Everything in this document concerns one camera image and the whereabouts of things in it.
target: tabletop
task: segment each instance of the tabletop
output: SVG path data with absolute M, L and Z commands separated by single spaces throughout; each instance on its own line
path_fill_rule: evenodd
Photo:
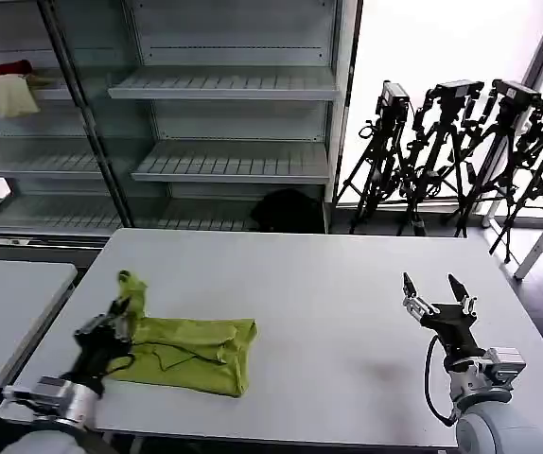
M 65 263 L 0 260 L 0 386 L 36 346 L 76 273 Z
M 455 446 L 423 394 L 432 332 L 402 306 L 402 272 L 430 302 L 453 301 L 453 273 L 478 297 L 481 347 L 515 347 L 528 365 L 512 404 L 543 430 L 543 339 L 480 239 L 128 229 L 80 282 L 18 379 L 65 372 L 72 332 L 107 309 L 116 273 L 148 284 L 151 317 L 255 318 L 251 385 L 241 398 L 106 381 L 97 427 L 132 433 L 316 444 Z M 440 349 L 431 397 L 448 414 Z M 25 421 L 10 405 L 0 415 Z

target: floor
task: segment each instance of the floor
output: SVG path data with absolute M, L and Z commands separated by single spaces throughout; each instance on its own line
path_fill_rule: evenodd
M 348 212 L 339 212 L 334 217 L 332 233 L 334 234 L 345 234 L 349 229 L 349 216 Z M 424 218 L 427 222 L 427 230 L 429 236 L 452 236 L 453 229 L 451 227 L 446 227 L 441 225 L 438 222 L 438 218 L 434 215 L 424 215 Z M 379 214 L 376 217 L 375 222 L 370 225 L 360 226 L 357 229 L 357 233 L 360 235 L 386 235 L 393 236 L 395 235 L 395 230 L 397 228 L 398 218 L 395 214 L 385 213 Z M 479 227 L 469 227 L 468 233 L 470 236 L 481 236 L 487 240 L 492 240 L 493 233 L 490 229 L 483 230 Z M 410 235 L 409 229 L 406 229 L 405 235 Z M 538 230 L 532 229 L 514 229 L 512 233 L 512 242 L 513 242 L 513 255 L 516 260 L 521 260 L 525 256 L 526 252 L 532 247 L 536 238 L 540 232 Z M 539 332 L 543 336 L 543 256 L 532 269 L 531 273 L 526 277 L 526 279 L 518 283 L 511 278 L 514 267 L 517 263 L 512 262 L 509 266 L 505 266 L 502 263 L 501 257 L 499 255 L 501 251 L 498 251 L 496 254 L 497 264 L 505 272 L 505 278 L 514 288 L 514 291 L 517 293 L 521 303 L 527 309 L 534 323 L 536 324 Z M 21 256 L 21 252 L 14 253 L 12 258 L 18 259 Z M 88 266 L 95 258 L 95 255 L 90 253 L 88 255 L 77 255 L 76 257 L 77 266 L 80 268 L 81 275 L 88 269 Z M 31 255 L 27 259 L 30 260 L 51 260 L 51 261 L 63 261 L 63 255 L 54 255 L 52 253 L 39 253 L 36 255 Z M 4 448 L 5 445 L 12 443 L 14 440 L 20 438 L 23 434 L 28 431 L 28 428 L 21 426 L 10 425 L 0 421 L 0 451 Z M 171 440 L 167 438 L 156 438 L 149 437 L 143 441 L 141 449 L 139 451 L 135 450 L 135 438 L 130 435 L 117 435 L 114 436 L 111 440 L 112 446 L 117 450 L 118 454 L 129 454 L 133 452 L 140 452 L 142 454 L 158 454 L 158 453 L 167 453 L 175 452 L 177 454 L 207 454 L 207 453 L 240 453 L 244 452 L 282 452 L 282 453 L 299 453 L 299 454 L 309 454 L 309 452 L 324 452 L 324 451 L 336 451 L 336 447 L 319 447 L 319 446 L 290 446 L 290 445 L 266 445 L 266 444 L 254 444 L 254 443 L 230 443 L 230 442 L 221 442 L 221 441 L 212 441 L 212 440 Z M 341 452 L 357 450 L 361 452 L 362 450 L 371 452 L 371 453 L 393 453 L 393 454 L 406 454 L 406 453 L 436 453 L 437 450 L 425 450 L 425 449 L 403 449 L 403 448 L 362 448 L 362 447 L 349 447 L 341 448 Z M 456 451 L 449 450 L 447 454 L 455 454 Z

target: red cloth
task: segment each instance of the red cloth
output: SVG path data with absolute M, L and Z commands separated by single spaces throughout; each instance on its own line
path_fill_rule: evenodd
M 31 72 L 32 65 L 27 60 L 0 64 L 0 76 L 3 74 L 30 74 Z

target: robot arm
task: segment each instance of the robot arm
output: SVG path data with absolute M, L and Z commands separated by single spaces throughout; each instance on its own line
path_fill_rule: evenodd
M 481 349 L 470 327 L 477 320 L 475 297 L 451 274 L 448 281 L 456 303 L 431 304 L 417 295 L 404 273 L 404 307 L 437 334 L 426 361 L 425 395 L 433 414 L 446 426 L 456 424 L 457 445 L 464 454 L 543 454 L 543 433 L 508 404 L 512 382 L 526 363 L 515 348 Z M 439 340 L 446 352 L 452 412 L 440 415 L 429 398 L 429 363 Z
M 121 271 L 118 279 L 127 279 Z M 5 404 L 15 403 L 34 412 L 36 431 L 7 446 L 4 454 L 113 454 L 115 451 L 92 432 L 95 428 L 96 402 L 104 393 L 103 377 L 115 358 L 128 358 L 126 369 L 134 362 L 131 332 L 134 314 L 131 299 L 114 300 L 105 314 L 94 317 L 74 333 L 80 347 L 79 357 L 69 372 L 59 377 L 42 376 L 31 390 L 15 386 L 0 388 Z

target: yellow-green cloth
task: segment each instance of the yellow-green cloth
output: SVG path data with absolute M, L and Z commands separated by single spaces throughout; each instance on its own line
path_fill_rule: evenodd
M 244 394 L 248 387 L 248 350 L 256 336 L 253 319 L 199 321 L 143 315 L 139 318 L 144 313 L 145 284 L 138 285 L 140 281 L 133 274 L 118 282 L 121 295 L 131 286 L 136 293 L 141 292 L 143 304 L 131 301 L 129 305 L 129 311 L 137 312 L 131 349 L 135 362 L 128 369 L 113 373 L 112 378 L 234 397 Z M 113 361 L 110 370 L 126 362 L 126 359 Z

